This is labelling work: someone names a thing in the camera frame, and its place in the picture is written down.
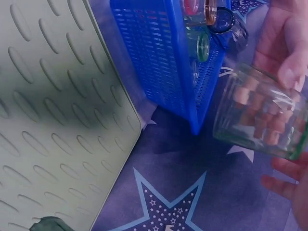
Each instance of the glass bottle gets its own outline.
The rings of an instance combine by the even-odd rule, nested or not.
[[[238,21],[234,13],[226,7],[217,7],[216,22],[208,28],[211,32],[217,34],[231,31],[237,51],[244,50],[248,44],[249,35],[245,26]]]
[[[217,14],[216,0],[182,0],[187,26],[212,25]]]
[[[210,51],[209,34],[206,31],[197,31],[187,27],[186,35],[188,38],[189,56],[197,58],[200,62],[205,62]]]

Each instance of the white star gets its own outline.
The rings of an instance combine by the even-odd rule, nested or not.
[[[238,152],[243,152],[245,153],[245,155],[248,157],[248,159],[251,161],[251,163],[254,162],[254,156],[255,156],[255,152],[252,150],[248,150],[246,148],[241,148],[238,146],[232,146],[231,149],[228,151],[228,154],[232,154],[232,153],[238,153]]]
[[[154,205],[156,205],[156,201],[151,200],[150,204],[151,204],[151,206],[154,206]]]

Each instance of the hand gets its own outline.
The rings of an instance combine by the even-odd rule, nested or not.
[[[264,21],[256,53],[254,66],[276,76],[286,89],[301,91],[308,66],[308,1],[271,0]],[[277,104],[272,103],[266,113],[260,113],[264,95],[251,94],[258,82],[249,78],[244,86],[236,91],[235,101],[250,105],[242,113],[240,124],[254,126],[254,137],[268,145],[277,145],[280,134],[284,133],[293,111],[281,113]],[[297,130],[304,129],[302,121],[293,124]]]
[[[254,65],[287,89],[301,90],[308,66],[308,1],[272,0]]]
[[[271,165],[275,170],[299,181],[299,184],[269,176],[262,176],[261,184],[290,200],[299,227],[302,231],[308,231],[308,153],[301,154],[300,158],[293,162],[275,157]]]

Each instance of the tablecloth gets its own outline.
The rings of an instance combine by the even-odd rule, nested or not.
[[[290,202],[264,189],[270,156],[212,137],[230,70],[251,62],[268,6],[235,0],[232,10],[250,34],[245,51],[229,52],[199,136],[186,120],[157,108],[114,185],[93,231],[297,231]]]

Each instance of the green object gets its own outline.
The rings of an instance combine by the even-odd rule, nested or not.
[[[197,42],[197,54],[200,62],[205,62],[210,54],[210,45],[207,33],[202,33]]]
[[[206,27],[203,31],[195,30],[193,27],[186,27],[188,38],[189,56],[205,62],[210,53],[209,35]]]
[[[34,224],[30,231],[74,231],[63,220],[57,217],[45,217]]]

